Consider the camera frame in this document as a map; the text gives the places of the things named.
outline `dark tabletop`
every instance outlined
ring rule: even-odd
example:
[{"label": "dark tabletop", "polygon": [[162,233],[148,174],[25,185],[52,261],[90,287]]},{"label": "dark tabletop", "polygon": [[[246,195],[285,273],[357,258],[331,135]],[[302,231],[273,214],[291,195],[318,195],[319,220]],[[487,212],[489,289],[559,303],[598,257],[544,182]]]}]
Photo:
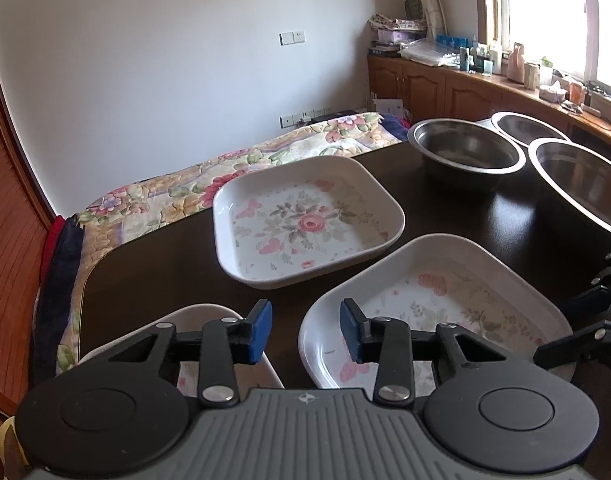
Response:
[{"label": "dark tabletop", "polygon": [[[429,180],[420,155],[407,143],[357,160],[405,211],[405,231],[391,250],[428,233],[461,235],[482,245],[554,303],[588,288],[600,269],[598,260],[579,256],[540,218],[533,171],[507,176],[496,194],[477,196]],[[222,304],[244,316],[256,300],[268,298],[273,306],[268,358],[286,388],[309,388],[313,382],[298,353],[303,316],[325,292],[370,263],[277,290],[255,290],[221,270],[212,211],[206,210],[128,242],[98,263],[84,290],[81,354],[190,304]],[[586,468],[597,478],[611,479],[611,372],[597,364],[583,365],[574,382],[594,399],[602,415],[599,441]]]}]

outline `pink bottle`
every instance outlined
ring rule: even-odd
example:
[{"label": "pink bottle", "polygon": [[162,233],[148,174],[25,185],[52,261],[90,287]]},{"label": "pink bottle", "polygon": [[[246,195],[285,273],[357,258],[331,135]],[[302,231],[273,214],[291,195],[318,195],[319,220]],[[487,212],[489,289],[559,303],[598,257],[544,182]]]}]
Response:
[{"label": "pink bottle", "polygon": [[523,55],[525,47],[521,43],[514,44],[514,51],[509,55],[508,59],[508,79],[523,84],[525,76],[525,68],[523,65]]}]

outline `stainless steel bowl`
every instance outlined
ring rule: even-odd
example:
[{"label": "stainless steel bowl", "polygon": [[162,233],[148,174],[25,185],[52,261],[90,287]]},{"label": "stainless steel bowl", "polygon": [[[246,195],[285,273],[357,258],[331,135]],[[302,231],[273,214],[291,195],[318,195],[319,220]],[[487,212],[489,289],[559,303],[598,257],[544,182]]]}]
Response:
[{"label": "stainless steel bowl", "polygon": [[423,154],[426,171],[451,187],[491,191],[525,166],[525,153],[513,140],[469,121],[421,121],[409,129],[408,140]]},{"label": "stainless steel bowl", "polygon": [[511,137],[514,142],[523,146],[526,151],[533,140],[542,139],[543,137],[563,139],[570,142],[570,139],[563,132],[527,115],[516,114],[514,112],[497,112],[490,120],[498,131]]},{"label": "stainless steel bowl", "polygon": [[611,162],[560,139],[537,139],[528,154],[543,180],[545,219],[571,247],[602,258],[611,250]]}]

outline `floral quilt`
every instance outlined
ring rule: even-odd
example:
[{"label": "floral quilt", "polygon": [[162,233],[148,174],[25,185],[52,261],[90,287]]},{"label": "floral quilt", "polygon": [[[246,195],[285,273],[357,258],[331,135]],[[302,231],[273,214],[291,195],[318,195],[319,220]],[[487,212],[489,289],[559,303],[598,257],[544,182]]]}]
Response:
[{"label": "floral quilt", "polygon": [[79,330],[85,282],[98,261],[112,249],[212,206],[216,192],[231,179],[317,155],[355,156],[400,142],[365,113],[324,121],[226,153],[185,170],[157,176],[110,191],[79,214],[85,226],[70,320],[58,349],[57,373],[80,358]]}]

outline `wooden cabinet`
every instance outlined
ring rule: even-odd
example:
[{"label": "wooden cabinet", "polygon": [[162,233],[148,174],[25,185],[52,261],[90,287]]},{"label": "wooden cabinet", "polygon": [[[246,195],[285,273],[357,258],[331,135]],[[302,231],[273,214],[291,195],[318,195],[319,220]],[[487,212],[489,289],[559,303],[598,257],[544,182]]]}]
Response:
[{"label": "wooden cabinet", "polygon": [[516,92],[503,91],[501,110],[534,117],[564,134],[568,131],[569,123],[566,115],[557,110],[552,110],[544,103],[535,101],[530,97],[523,97]]},{"label": "wooden cabinet", "polygon": [[376,94],[377,99],[400,99],[400,59],[369,56],[367,69],[370,78],[370,92]]},{"label": "wooden cabinet", "polygon": [[405,63],[401,73],[403,106],[418,122],[444,116],[445,75],[418,63]]},{"label": "wooden cabinet", "polygon": [[474,77],[454,74],[445,85],[445,117],[481,121],[501,109],[501,91]]}]

